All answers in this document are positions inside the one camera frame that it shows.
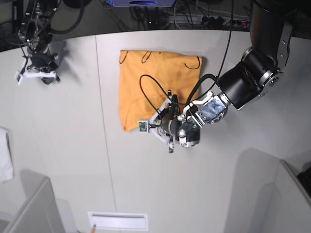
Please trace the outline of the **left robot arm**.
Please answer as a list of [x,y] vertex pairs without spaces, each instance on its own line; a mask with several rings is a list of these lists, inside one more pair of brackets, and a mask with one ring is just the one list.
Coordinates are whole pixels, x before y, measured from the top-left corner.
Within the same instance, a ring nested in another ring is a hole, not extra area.
[[239,110],[263,97],[279,80],[290,55],[296,8],[288,0],[256,0],[252,4],[251,46],[229,71],[202,76],[185,103],[166,92],[157,111],[160,124],[154,135],[173,151],[175,144],[193,147],[201,129],[222,120],[233,106]]

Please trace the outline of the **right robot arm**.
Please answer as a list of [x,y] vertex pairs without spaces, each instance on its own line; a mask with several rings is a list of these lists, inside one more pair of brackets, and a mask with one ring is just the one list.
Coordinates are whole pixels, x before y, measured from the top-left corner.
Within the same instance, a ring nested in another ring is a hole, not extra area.
[[79,15],[72,26],[65,30],[56,30],[51,27],[51,21],[59,8],[59,0],[30,0],[25,16],[17,32],[20,47],[26,47],[23,53],[21,70],[16,72],[18,85],[29,79],[40,79],[49,85],[60,82],[57,75],[57,53],[51,53],[49,44],[53,34],[67,34],[73,31],[81,22],[84,15],[85,2],[77,0],[80,9]]

